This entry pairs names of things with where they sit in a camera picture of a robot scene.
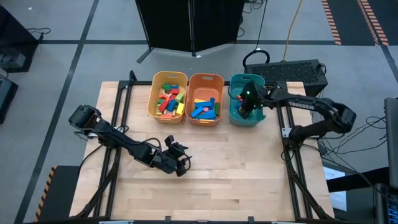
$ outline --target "white paper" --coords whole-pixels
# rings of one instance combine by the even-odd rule
[[[323,172],[325,173],[326,180],[344,177],[346,175],[344,172],[340,172],[327,167],[323,168]],[[345,191],[330,193],[330,200],[331,206],[333,208],[337,208],[339,210],[347,212],[347,196]]]

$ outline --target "wooden tabletop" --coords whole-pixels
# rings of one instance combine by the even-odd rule
[[[117,82],[103,82],[96,107],[110,121]],[[289,92],[304,95],[302,83],[288,83]],[[293,221],[285,162],[280,158],[282,142],[276,110],[265,108],[266,119],[253,128],[229,123],[229,98],[224,88],[223,119],[213,127],[160,124],[147,114],[150,86],[133,86],[126,133],[136,141],[174,135],[189,149],[192,168],[182,177],[146,167],[122,150],[112,219],[128,220],[247,220]],[[123,110],[120,106],[119,122]],[[293,108],[295,124],[312,122],[310,112]],[[285,124],[288,125],[285,113]],[[306,144],[317,146],[315,140]],[[90,140],[85,156],[98,146]],[[81,169],[70,215],[83,209],[98,188],[105,149],[93,154]],[[322,162],[318,151],[301,149],[309,191],[327,214],[334,217]],[[297,191],[301,216],[305,217],[302,194]],[[101,214],[104,214],[104,194]]]

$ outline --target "plastic bin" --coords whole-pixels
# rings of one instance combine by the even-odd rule
[[[197,126],[216,126],[222,119],[223,111],[223,87],[224,78],[216,74],[197,73],[192,75],[189,81],[187,104],[185,114],[193,125]],[[216,103],[220,104],[220,113],[215,121],[201,121],[191,118],[191,113],[195,109],[195,98],[210,101],[213,97]]]
[[[259,75],[236,74],[231,77],[231,83],[229,87],[231,96],[241,94],[245,84],[251,80],[262,86],[266,84],[266,81]],[[238,114],[237,109],[235,109],[237,103],[238,100],[229,98],[229,122],[231,124],[244,127],[253,127],[266,118],[262,112],[262,109],[259,109],[253,110],[247,119],[243,119]]]
[[[182,102],[185,104],[188,86],[188,78],[186,74],[182,72],[158,72],[155,74],[152,81],[152,87],[150,88],[150,97],[147,108],[148,113],[159,123],[178,124],[183,119],[183,113],[180,116],[176,115],[174,118],[161,118],[156,114],[157,101],[159,100],[160,90],[162,89],[162,85],[164,83],[178,85],[180,92],[184,92],[184,98]]]

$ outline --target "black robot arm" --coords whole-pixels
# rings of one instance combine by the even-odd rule
[[[184,175],[189,169],[185,168],[187,162],[190,167],[191,157],[188,157],[185,153],[188,147],[174,142],[173,136],[169,136],[165,139],[168,149],[162,151],[159,140],[159,146],[155,146],[148,142],[155,138],[142,142],[135,141],[123,132],[112,127],[101,117],[101,112],[99,110],[88,105],[80,105],[68,121],[70,125],[80,130],[78,132],[79,134],[88,136],[89,133],[94,133],[98,136],[99,143],[110,148],[121,146],[127,149],[135,160],[146,166],[158,168],[168,174],[176,172],[179,177]]]
[[[243,102],[238,113],[245,119],[253,109],[265,106],[271,109],[276,106],[291,106],[319,112],[324,117],[323,121],[305,127],[296,125],[290,130],[289,145],[296,149],[309,137],[322,138],[330,131],[338,134],[348,133],[356,119],[354,111],[331,99],[293,95],[280,88],[264,88],[253,81],[243,88],[241,98]]]

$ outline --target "yellow cable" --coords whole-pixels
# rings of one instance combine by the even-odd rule
[[[294,22],[296,21],[297,14],[299,13],[299,10],[300,10],[300,8],[301,8],[301,4],[302,4],[302,3],[303,3],[303,0],[300,0],[300,3],[298,4],[298,8],[297,8],[297,11],[296,11],[296,14],[294,15],[292,24],[290,25],[289,33],[287,34],[287,40],[286,40],[285,53],[284,53],[284,59],[283,59],[283,61],[285,60],[285,57],[286,57],[287,46],[288,46],[288,44],[289,44],[290,33],[291,33],[291,31],[292,31],[292,28],[293,28],[293,26],[294,26]]]

